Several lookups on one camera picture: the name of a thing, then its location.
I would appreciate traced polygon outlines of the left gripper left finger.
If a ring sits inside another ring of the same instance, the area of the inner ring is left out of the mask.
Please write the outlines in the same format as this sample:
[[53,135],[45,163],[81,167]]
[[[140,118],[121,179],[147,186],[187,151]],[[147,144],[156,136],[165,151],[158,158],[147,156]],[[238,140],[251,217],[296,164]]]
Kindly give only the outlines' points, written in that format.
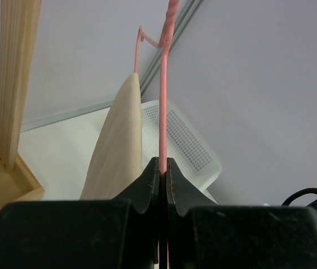
[[111,200],[7,204],[0,210],[0,268],[153,268],[159,181],[154,157]]

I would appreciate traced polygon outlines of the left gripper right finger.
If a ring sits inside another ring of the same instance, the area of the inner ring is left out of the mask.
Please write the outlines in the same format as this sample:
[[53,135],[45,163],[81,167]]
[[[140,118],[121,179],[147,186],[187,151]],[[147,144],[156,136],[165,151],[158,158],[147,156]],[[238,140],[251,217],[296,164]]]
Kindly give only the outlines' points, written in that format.
[[317,268],[317,211],[220,206],[167,161],[170,268]]

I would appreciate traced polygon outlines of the beige trousers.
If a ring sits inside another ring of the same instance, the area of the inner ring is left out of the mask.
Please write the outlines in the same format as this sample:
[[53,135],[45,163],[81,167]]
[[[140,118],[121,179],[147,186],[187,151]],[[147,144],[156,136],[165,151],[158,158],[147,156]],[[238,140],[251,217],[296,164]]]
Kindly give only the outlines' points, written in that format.
[[97,139],[80,200],[109,200],[142,174],[141,92],[137,73],[115,96]]

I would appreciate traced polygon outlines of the pink wire hanger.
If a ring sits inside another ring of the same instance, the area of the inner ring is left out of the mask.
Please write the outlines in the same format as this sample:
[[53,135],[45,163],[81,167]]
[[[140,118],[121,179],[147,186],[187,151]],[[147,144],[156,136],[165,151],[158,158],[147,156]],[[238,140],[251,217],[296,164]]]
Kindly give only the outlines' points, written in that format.
[[143,41],[149,42],[153,47],[161,49],[160,64],[160,89],[159,89],[159,157],[158,168],[160,171],[159,185],[159,241],[158,241],[158,265],[159,268],[169,267],[169,254],[167,242],[167,194],[166,194],[166,173],[167,173],[167,59],[171,48],[174,34],[175,18],[179,8],[179,1],[169,1],[165,22],[159,41],[148,36],[143,27],[139,27],[134,59],[134,72],[138,71],[139,47]]

